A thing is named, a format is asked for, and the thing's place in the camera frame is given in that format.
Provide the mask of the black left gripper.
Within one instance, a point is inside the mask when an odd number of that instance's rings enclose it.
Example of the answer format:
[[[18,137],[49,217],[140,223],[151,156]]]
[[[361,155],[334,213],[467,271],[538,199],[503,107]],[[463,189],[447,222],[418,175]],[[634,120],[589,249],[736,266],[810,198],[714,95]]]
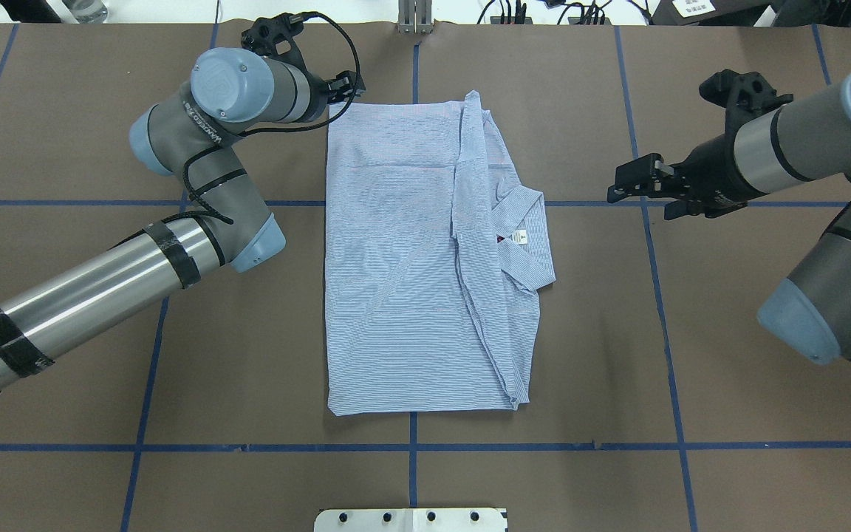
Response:
[[[308,104],[300,116],[301,123],[317,120],[324,113],[329,102],[345,102],[361,97],[366,91],[362,75],[355,71],[343,71],[334,78],[318,77],[304,70],[308,86]]]

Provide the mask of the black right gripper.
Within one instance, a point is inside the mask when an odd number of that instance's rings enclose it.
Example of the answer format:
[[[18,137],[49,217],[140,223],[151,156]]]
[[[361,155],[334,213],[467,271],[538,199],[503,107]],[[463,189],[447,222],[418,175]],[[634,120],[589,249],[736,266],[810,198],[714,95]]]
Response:
[[[665,221],[683,216],[715,219],[742,209],[754,199],[754,188],[737,169],[733,140],[722,134],[706,141],[673,168],[661,155],[644,155],[619,165],[614,182],[608,186],[606,202],[629,197],[675,199],[665,205]]]

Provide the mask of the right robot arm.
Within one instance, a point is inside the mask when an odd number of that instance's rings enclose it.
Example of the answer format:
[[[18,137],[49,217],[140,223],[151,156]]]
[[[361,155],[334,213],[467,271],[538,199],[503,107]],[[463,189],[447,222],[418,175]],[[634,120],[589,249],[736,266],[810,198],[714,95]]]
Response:
[[[664,219],[716,219],[797,186],[840,177],[851,189],[851,73],[806,98],[759,72],[724,69],[699,85],[724,112],[722,134],[675,164],[647,154],[615,169],[608,203],[664,199]],[[756,314],[763,329],[818,366],[851,364],[851,198]]]

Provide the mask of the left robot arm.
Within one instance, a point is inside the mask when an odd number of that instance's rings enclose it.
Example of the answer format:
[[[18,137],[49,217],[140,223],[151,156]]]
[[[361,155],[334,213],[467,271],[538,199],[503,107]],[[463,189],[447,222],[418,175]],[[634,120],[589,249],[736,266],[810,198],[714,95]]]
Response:
[[[233,146],[257,133],[307,132],[365,90],[359,67],[322,80],[296,50],[217,47],[129,129],[146,168],[179,179],[194,209],[151,222],[101,255],[0,302],[0,391],[169,294],[230,265],[243,273],[286,246]]]

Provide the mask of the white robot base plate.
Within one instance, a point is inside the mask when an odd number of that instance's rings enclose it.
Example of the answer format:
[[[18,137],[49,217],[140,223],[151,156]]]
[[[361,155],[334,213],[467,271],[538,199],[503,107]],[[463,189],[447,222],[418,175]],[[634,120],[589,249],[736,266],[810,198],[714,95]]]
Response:
[[[318,513],[314,531],[507,531],[501,508],[327,509]]]

